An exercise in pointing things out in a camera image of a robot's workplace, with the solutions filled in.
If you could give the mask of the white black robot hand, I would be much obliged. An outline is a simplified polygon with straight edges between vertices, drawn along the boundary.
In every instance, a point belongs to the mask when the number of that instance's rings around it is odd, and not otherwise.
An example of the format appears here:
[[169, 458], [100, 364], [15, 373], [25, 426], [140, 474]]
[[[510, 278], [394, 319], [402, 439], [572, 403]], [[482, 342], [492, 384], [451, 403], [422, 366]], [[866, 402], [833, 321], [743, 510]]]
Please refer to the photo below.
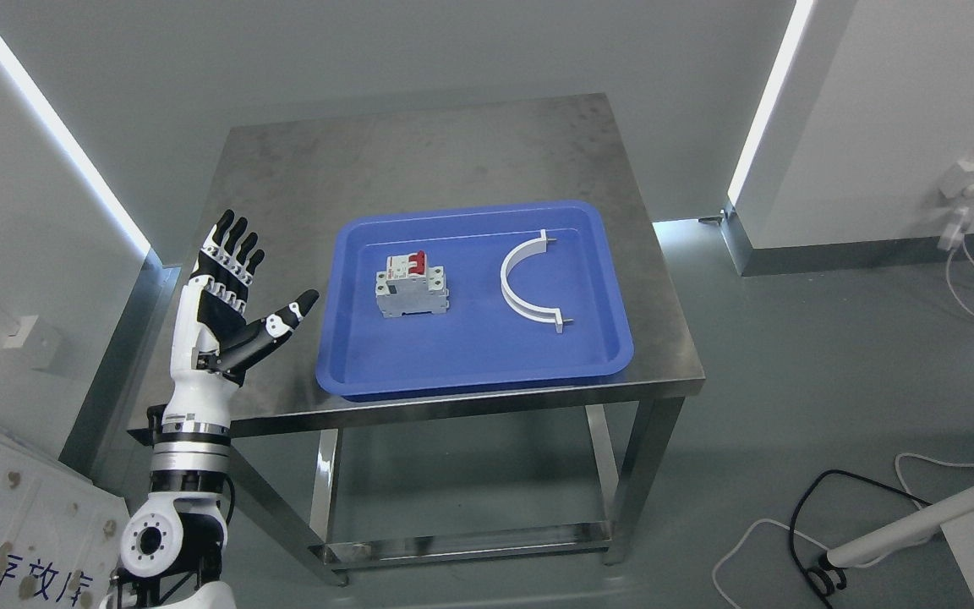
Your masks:
[[231, 427], [231, 400], [247, 371], [286, 343], [320, 299], [309, 289], [247, 322], [249, 290], [265, 257], [247, 226], [243, 216], [224, 211], [179, 293], [170, 355], [174, 388], [164, 425]]

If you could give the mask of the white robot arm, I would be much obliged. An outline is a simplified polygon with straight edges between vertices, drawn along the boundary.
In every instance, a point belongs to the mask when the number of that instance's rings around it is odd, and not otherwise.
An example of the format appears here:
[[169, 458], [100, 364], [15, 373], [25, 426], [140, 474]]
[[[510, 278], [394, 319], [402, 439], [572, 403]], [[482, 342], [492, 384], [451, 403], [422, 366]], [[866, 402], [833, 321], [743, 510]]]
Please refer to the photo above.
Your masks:
[[119, 564], [101, 608], [235, 608], [221, 580], [228, 541], [221, 501], [231, 439], [227, 428], [198, 421], [165, 423], [148, 415], [150, 490], [125, 524]]

